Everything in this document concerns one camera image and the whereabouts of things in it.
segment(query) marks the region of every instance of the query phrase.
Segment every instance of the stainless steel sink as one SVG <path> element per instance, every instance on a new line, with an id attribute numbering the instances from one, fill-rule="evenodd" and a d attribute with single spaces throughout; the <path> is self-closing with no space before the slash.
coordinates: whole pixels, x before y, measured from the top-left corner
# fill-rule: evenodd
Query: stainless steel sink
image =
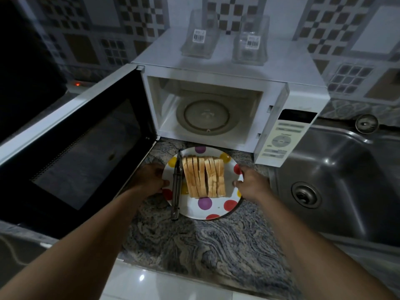
<path id="1" fill-rule="evenodd" d="M 273 191 L 314 230 L 400 247 L 400 138 L 317 120 L 280 168 Z"/>

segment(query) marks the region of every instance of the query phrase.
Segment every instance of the granite countertop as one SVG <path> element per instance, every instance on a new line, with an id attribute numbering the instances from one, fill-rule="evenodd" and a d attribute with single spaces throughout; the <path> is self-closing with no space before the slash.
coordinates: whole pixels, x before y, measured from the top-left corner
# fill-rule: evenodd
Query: granite countertop
<path id="1" fill-rule="evenodd" d="M 145 162 L 166 164 L 179 149 L 196 145 L 162 138 Z M 252 154 L 219 149 L 267 176 L 267 167 L 254 164 Z M 173 222 L 163 196 L 150 197 L 133 219 L 123 247 L 121 256 L 131 264 L 267 296 L 301 297 L 271 226 L 257 205 L 245 200 L 219 219 L 180 216 Z"/>

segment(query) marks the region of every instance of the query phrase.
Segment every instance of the left hand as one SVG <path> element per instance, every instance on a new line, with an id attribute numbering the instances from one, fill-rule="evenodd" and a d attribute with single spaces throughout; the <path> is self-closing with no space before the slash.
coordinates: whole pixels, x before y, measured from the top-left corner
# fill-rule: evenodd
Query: left hand
<path id="1" fill-rule="evenodd" d="M 161 164 L 146 164 L 133 175 L 129 188 L 139 187 L 146 197 L 161 192 L 162 187 L 170 184 L 168 180 L 161 178 L 163 170 L 164 166 Z"/>

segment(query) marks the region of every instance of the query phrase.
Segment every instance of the microwave door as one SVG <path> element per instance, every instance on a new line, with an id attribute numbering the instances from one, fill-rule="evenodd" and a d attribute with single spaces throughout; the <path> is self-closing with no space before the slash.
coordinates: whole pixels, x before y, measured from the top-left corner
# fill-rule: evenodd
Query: microwave door
<path id="1" fill-rule="evenodd" d="M 0 220 L 61 238 L 121 191 L 157 137 L 136 68 L 123 66 L 0 146 Z"/>

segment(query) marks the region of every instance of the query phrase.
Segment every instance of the backsplash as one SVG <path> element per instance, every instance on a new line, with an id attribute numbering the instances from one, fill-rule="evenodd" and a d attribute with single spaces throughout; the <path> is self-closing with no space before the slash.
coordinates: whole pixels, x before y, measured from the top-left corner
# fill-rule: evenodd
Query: backsplash
<path id="1" fill-rule="evenodd" d="M 97 82 L 133 60 L 193 8 L 235 35 L 244 14 L 271 37 L 304 41 L 332 100 L 322 117 L 360 113 L 400 127 L 400 0 L 16 0 L 43 52 L 69 80 Z"/>

